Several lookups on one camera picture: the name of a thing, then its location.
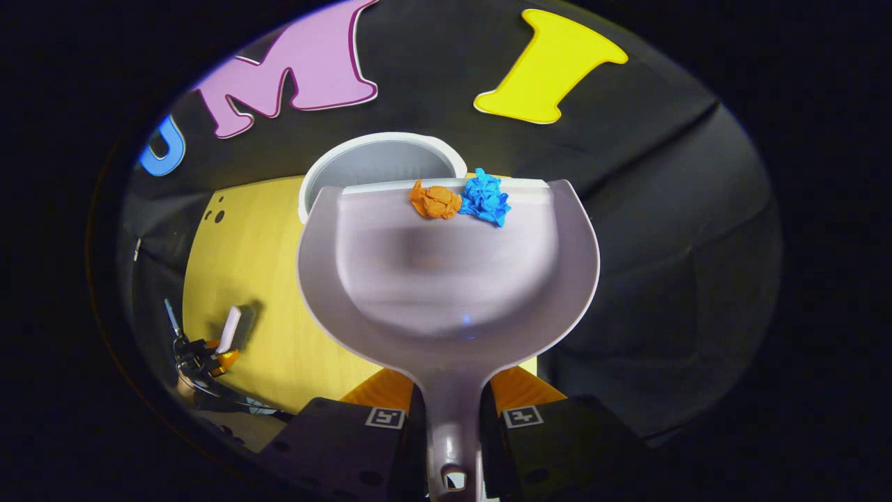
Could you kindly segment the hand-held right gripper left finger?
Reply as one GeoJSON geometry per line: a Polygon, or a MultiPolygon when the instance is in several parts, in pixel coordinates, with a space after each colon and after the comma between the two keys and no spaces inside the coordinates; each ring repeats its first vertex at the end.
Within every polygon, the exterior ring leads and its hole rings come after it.
{"type": "Polygon", "coordinates": [[[323,501],[426,500],[424,403],[380,370],[340,400],[316,397],[274,436],[262,462],[323,501]]]}

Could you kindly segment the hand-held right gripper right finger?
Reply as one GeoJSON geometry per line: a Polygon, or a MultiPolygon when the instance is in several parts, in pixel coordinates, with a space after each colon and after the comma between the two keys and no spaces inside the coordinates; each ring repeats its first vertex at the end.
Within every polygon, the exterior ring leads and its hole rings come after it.
{"type": "Polygon", "coordinates": [[[567,397],[522,367],[482,395],[484,495],[498,501],[633,501],[652,452],[592,396],[567,397]]]}

